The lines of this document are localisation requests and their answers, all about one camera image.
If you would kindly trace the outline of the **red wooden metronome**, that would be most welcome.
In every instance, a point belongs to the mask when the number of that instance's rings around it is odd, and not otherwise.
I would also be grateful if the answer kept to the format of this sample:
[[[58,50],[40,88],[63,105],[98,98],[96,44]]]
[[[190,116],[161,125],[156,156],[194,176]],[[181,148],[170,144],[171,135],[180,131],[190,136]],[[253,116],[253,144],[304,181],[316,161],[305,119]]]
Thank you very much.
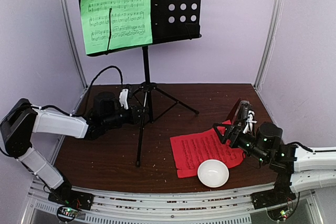
[[[250,108],[251,104],[249,101],[239,98],[226,117],[226,120],[230,120],[232,125],[245,126]]]

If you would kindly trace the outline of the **red sheet music paper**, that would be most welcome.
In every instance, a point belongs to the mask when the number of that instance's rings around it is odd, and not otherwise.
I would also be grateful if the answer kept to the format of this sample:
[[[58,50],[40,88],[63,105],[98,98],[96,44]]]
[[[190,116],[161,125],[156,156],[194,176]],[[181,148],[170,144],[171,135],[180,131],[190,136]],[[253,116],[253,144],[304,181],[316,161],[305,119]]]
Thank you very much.
[[[178,178],[197,175],[200,164],[209,159],[223,162],[228,168],[240,165],[245,154],[238,148],[222,144],[214,129],[170,138]]]

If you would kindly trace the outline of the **green sheet music paper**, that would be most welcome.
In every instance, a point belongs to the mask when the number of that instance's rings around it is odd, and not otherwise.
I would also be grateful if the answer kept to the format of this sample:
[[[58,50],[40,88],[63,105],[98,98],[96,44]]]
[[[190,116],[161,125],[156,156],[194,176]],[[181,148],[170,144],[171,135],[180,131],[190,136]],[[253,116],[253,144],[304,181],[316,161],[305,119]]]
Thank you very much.
[[[81,0],[86,54],[153,42],[151,0]]]

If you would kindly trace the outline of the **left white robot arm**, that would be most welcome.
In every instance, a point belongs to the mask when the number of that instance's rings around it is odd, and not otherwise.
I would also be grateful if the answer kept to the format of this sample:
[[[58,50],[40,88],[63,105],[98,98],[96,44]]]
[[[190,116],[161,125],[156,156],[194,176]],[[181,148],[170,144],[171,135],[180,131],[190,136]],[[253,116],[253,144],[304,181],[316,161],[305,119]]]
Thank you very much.
[[[71,183],[66,180],[31,143],[34,133],[50,133],[95,140],[108,130],[124,124],[138,124],[146,108],[130,105],[128,90],[116,97],[112,92],[101,92],[93,99],[93,106],[83,116],[62,111],[54,105],[35,106],[28,99],[20,99],[1,121],[1,135],[6,154],[28,167],[40,178],[64,205],[71,205],[76,197]]]

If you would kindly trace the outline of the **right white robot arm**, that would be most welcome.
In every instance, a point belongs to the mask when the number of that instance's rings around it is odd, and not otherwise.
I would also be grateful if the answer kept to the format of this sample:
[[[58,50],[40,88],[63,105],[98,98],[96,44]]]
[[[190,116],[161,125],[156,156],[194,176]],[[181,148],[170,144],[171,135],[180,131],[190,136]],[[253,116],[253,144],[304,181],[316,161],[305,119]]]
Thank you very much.
[[[278,174],[269,192],[274,204],[281,203],[289,194],[335,186],[335,147],[284,144],[283,130],[270,122],[263,123],[256,134],[230,124],[215,123],[213,129],[222,144],[242,150]]]

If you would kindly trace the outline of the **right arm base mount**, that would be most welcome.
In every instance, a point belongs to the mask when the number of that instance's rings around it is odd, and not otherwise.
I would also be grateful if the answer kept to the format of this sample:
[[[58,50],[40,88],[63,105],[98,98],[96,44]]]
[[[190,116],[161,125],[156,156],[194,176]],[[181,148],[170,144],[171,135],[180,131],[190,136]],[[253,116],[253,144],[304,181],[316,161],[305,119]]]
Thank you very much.
[[[279,190],[267,190],[251,194],[254,209],[266,208],[267,216],[277,223],[285,222],[297,210],[300,195]]]

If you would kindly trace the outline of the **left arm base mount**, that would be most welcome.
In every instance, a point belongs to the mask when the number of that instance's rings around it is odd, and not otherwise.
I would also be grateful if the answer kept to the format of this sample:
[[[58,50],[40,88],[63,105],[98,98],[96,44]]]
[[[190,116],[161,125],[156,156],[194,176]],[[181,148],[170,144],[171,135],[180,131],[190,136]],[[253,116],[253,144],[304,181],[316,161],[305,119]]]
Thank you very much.
[[[57,188],[51,189],[48,200],[60,204],[56,210],[56,217],[63,223],[74,221],[82,210],[90,210],[94,195],[72,189],[72,184],[66,177]]]

